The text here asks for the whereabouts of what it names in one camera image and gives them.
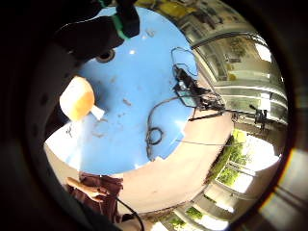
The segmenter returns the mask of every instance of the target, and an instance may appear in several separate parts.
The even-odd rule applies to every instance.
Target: dirt stain
[[[123,99],[123,103],[126,104],[127,106],[132,106],[132,103],[129,102],[127,99]]]
[[[114,82],[116,81],[116,76],[114,76],[111,80],[110,80],[110,82],[113,84]]]
[[[151,37],[153,38],[156,34],[155,31],[151,30],[151,29],[146,29],[145,32]]]
[[[92,132],[92,134],[93,134],[95,137],[97,137],[97,138],[102,138],[102,137],[105,136],[105,134],[97,134],[97,133],[93,133],[93,132]]]

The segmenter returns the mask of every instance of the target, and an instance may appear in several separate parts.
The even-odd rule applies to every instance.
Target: green tape
[[[112,15],[112,20],[113,20],[113,22],[114,22],[114,24],[115,24],[115,29],[116,29],[116,31],[117,31],[117,35],[118,35],[120,38],[124,39],[124,40],[128,40],[129,38],[126,37],[126,36],[124,35],[123,31],[122,31],[123,25],[122,25],[122,23],[121,23],[121,20],[118,18],[118,16],[117,16],[116,14]]]

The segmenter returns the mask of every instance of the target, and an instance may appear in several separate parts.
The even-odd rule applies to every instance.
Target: hand
[[[109,194],[108,190],[104,189],[103,191],[101,190],[100,187],[89,187],[89,186],[84,186],[83,187],[83,192],[91,199],[96,202],[103,202],[102,199],[97,197],[98,195],[103,195],[106,196]]]
[[[110,192],[106,189],[102,190],[102,187],[91,187],[91,186],[86,186],[82,183],[80,183],[79,181],[71,178],[71,177],[67,177],[66,178],[66,183],[67,185],[76,188],[77,190],[85,193],[90,199],[92,199],[93,201],[96,202],[103,202],[102,199],[100,199],[99,195],[103,195],[106,196],[108,195]]]

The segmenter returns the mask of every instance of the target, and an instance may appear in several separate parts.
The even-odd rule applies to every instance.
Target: black cable
[[[205,94],[200,94],[200,95],[182,95],[182,96],[175,96],[175,97],[171,97],[171,98],[168,98],[168,99],[165,99],[163,100],[162,102],[156,104],[150,111],[149,115],[148,115],[148,118],[147,118],[147,124],[146,124],[146,136],[145,136],[145,142],[146,142],[146,155],[147,155],[147,158],[153,162],[154,159],[152,157],[152,149],[151,149],[151,146],[153,145],[153,141],[151,140],[151,133],[152,131],[159,131],[161,133],[161,138],[158,140],[158,141],[155,141],[154,142],[154,145],[158,144],[161,140],[162,140],[162,137],[163,137],[163,131],[162,129],[158,128],[158,127],[151,127],[151,123],[152,123],[152,115],[155,111],[155,109],[157,109],[159,106],[163,105],[163,104],[166,104],[172,100],[175,100],[175,99],[179,99],[179,98],[184,98],[184,97],[201,97],[201,96],[204,96],[204,95],[207,95],[208,93],[205,93]],[[214,115],[206,115],[206,116],[203,116],[202,118],[207,118],[207,117],[214,117],[214,116],[221,116],[222,114],[224,113],[224,111],[220,111],[219,113],[217,114],[214,114]]]
[[[122,205],[124,205],[124,206],[132,213],[132,215],[135,216],[135,217],[137,218],[138,222],[139,222],[140,225],[141,225],[141,231],[144,231],[144,225],[143,225],[143,222],[142,222],[142,220],[141,220],[141,217],[139,217],[138,213],[137,213],[135,210],[133,210],[131,207],[129,207],[127,204],[125,204],[123,201],[121,201],[117,196],[115,197],[115,199],[116,199],[119,203],[121,203]]]
[[[179,47],[179,46],[178,46],[178,47],[174,47],[173,49],[171,49],[172,69],[174,70],[174,67],[175,67],[175,66],[184,65],[184,66],[187,68],[187,71],[188,71],[192,76],[198,76],[197,73],[194,74],[194,73],[191,72],[190,67],[189,67],[187,64],[176,63],[176,62],[175,62],[175,60],[174,60],[174,55],[173,55],[173,52],[174,52],[175,50],[181,50],[181,51],[184,51],[184,52],[189,52],[189,53],[191,53],[191,54],[193,55],[193,57],[194,57],[194,53],[193,53],[192,51],[190,51],[190,50],[188,50],[188,49],[184,49],[184,48]]]
[[[193,141],[179,141],[179,140],[175,140],[175,141],[197,144],[197,145],[205,145],[205,146],[237,146],[237,145],[245,144],[245,142],[235,142],[232,144],[217,144],[217,143],[203,143],[203,142],[193,142]]]
[[[195,121],[195,120],[199,120],[199,119],[203,119],[203,118],[212,118],[212,117],[222,116],[222,114],[224,112],[225,112],[224,110],[221,110],[221,111],[219,111],[216,114],[211,114],[211,115],[206,115],[206,116],[201,116],[201,117],[190,118],[189,121]]]

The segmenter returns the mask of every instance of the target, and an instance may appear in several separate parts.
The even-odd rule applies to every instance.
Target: green plant
[[[238,178],[239,173],[235,170],[225,168],[219,175],[218,180],[227,185],[232,186],[235,182],[235,180]]]
[[[172,224],[173,227],[183,227],[186,223],[180,218],[173,218],[170,224]]]
[[[246,133],[235,129],[232,136],[227,142],[228,146],[225,146],[218,158],[213,163],[213,167],[210,170],[207,181],[218,179],[221,183],[228,186],[232,186],[239,173],[235,170],[224,168],[226,163],[230,160],[240,165],[245,165],[249,160],[246,155],[243,154],[243,144],[246,141]]]
[[[203,214],[194,207],[191,207],[186,213],[192,219],[201,219],[203,217]]]

